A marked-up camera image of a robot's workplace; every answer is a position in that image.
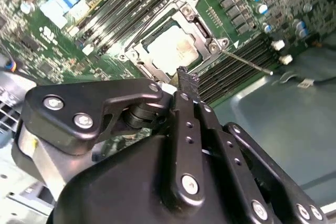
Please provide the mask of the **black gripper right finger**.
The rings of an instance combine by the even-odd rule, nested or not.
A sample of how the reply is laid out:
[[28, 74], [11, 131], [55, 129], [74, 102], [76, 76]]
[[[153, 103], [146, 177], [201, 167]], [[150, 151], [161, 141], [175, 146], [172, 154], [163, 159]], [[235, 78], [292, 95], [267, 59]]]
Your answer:
[[236, 123], [221, 125], [198, 93], [199, 77], [186, 89], [198, 103], [202, 129], [222, 162], [234, 223], [328, 223], [327, 216], [296, 182]]

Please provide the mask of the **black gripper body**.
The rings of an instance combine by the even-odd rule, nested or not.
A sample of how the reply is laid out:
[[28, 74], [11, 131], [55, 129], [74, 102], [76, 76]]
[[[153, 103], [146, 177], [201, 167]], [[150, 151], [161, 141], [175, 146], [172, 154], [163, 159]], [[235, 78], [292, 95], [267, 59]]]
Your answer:
[[62, 190], [50, 223], [233, 223], [215, 180], [215, 161], [202, 154], [205, 202], [179, 212], [168, 198], [170, 144], [147, 137], [76, 175]]

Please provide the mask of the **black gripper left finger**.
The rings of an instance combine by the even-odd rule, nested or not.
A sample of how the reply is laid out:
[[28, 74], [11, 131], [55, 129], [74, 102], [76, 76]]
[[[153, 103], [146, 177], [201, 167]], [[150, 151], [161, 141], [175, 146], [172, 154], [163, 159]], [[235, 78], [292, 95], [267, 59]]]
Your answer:
[[65, 185], [93, 165], [92, 150], [115, 136], [146, 128], [173, 145], [173, 178], [201, 177], [201, 128], [194, 117], [197, 80], [182, 74], [182, 89], [148, 78], [36, 86], [24, 98], [16, 147], [36, 176], [58, 199]]

